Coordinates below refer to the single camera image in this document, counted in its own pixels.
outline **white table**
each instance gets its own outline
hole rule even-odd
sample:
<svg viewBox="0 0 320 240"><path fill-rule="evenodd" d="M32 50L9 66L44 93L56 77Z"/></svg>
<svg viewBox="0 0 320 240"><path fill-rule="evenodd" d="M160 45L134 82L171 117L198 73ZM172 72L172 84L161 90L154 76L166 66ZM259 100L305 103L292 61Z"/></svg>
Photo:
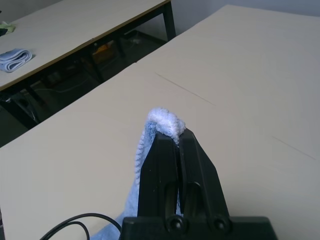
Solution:
<svg viewBox="0 0 320 240"><path fill-rule="evenodd" d="M119 39L160 14L170 40L176 34L171 0L63 0L13 22L15 31L0 38L0 53L23 48L34 58L12 73L0 71L0 104L25 127L33 128L37 123L1 91L10 95L21 91L66 57L87 56L98 80L104 82L90 55L95 45Z"/></svg>
<svg viewBox="0 0 320 240"><path fill-rule="evenodd" d="M170 0L63 0L13 22L0 53L15 48L35 57L12 73L0 71L0 90L94 43Z"/></svg>
<svg viewBox="0 0 320 240"><path fill-rule="evenodd" d="M320 160L320 18L227 5L138 62Z"/></svg>
<svg viewBox="0 0 320 240"><path fill-rule="evenodd" d="M319 161L134 64L0 149L6 240L39 239L81 213L120 214L145 118L158 106L195 133L232 216L267 216L282 240L319 237ZM91 234L105 224L85 223ZM84 235L71 227L54 239L71 238Z"/></svg>

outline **white towel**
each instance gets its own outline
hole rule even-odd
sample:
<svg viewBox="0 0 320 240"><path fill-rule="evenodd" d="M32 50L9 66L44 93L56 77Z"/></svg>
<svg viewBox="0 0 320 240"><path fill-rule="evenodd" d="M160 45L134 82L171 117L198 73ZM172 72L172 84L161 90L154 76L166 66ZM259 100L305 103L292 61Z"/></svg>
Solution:
<svg viewBox="0 0 320 240"><path fill-rule="evenodd" d="M30 51L20 48L15 48L6 53L0 54L0 70L7 73L12 73L22 65L32 59Z"/></svg>
<svg viewBox="0 0 320 240"><path fill-rule="evenodd" d="M138 214L141 168L148 155L151 145L154 142L156 133L160 132L168 137L171 137L178 145L179 136L185 131L185 129L185 123L180 120L174 113L169 112L165 108L158 107L152 109L149 112L135 153L135 179L127 197L124 211L120 216L116 218L116 221L120 225L122 225L125 217L136 217ZM119 230L112 224L109 224L102 230L100 230L97 234L91 236L90 240L118 240L119 236Z"/></svg>

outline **table leg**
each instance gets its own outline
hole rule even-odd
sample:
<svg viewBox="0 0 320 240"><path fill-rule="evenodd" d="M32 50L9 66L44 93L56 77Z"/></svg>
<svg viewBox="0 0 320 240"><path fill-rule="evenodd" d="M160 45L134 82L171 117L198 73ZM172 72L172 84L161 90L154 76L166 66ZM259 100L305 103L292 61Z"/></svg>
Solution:
<svg viewBox="0 0 320 240"><path fill-rule="evenodd" d="M126 53L124 51L124 48L122 47L122 43L121 43L121 39L117 38L116 40L114 40L115 45L116 45L116 49L120 54L121 58L125 58L126 57Z"/></svg>
<svg viewBox="0 0 320 240"><path fill-rule="evenodd" d="M166 37L168 41L170 41L176 37L176 28L171 2L168 2L164 5L163 19L165 24Z"/></svg>
<svg viewBox="0 0 320 240"><path fill-rule="evenodd" d="M46 105L46 102L32 89L30 86L26 86L25 90L40 104L40 106Z"/></svg>
<svg viewBox="0 0 320 240"><path fill-rule="evenodd" d="M38 125L8 94L0 92L0 105L27 129Z"/></svg>
<svg viewBox="0 0 320 240"><path fill-rule="evenodd" d="M88 54L86 54L86 58L87 60L89 61L89 63L92 65L92 68L93 68L93 71L97 77L97 81L102 84L105 82L105 79L104 77L102 76L99 68L98 68L98 65L96 64L94 58L92 57L92 54L90 52L88 52Z"/></svg>

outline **black screw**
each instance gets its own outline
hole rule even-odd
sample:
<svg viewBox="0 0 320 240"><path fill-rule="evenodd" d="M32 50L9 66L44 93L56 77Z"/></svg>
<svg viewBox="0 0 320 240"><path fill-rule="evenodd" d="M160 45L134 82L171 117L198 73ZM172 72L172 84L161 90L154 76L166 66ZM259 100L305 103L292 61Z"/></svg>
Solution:
<svg viewBox="0 0 320 240"><path fill-rule="evenodd" d="M187 230L188 222L179 215L173 215L166 220L168 232L172 234L182 234Z"/></svg>

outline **floor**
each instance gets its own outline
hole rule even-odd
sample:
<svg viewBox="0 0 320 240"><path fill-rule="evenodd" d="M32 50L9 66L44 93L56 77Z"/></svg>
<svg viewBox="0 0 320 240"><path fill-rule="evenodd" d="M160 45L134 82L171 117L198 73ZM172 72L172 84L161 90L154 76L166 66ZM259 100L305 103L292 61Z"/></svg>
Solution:
<svg viewBox="0 0 320 240"><path fill-rule="evenodd" d="M134 34L128 39L121 39L125 57L121 57L117 52L116 44L111 44L114 55L98 64L105 80L108 80L121 72L125 67L137 62L139 59L161 47L164 43L149 38L143 34ZM52 74L51 78L59 78L59 74ZM35 110L40 121L65 108L83 95L87 94L99 85L98 81L84 71L72 74L67 79L61 80L53 87L46 87L41 81L32 85L35 92L45 101L40 105L26 91L17 95L18 99L27 100ZM15 138L27 132L27 129L13 118L6 110L0 108L0 147L11 142ZM1 227L0 217L0 240L4 240L3 227Z"/></svg>

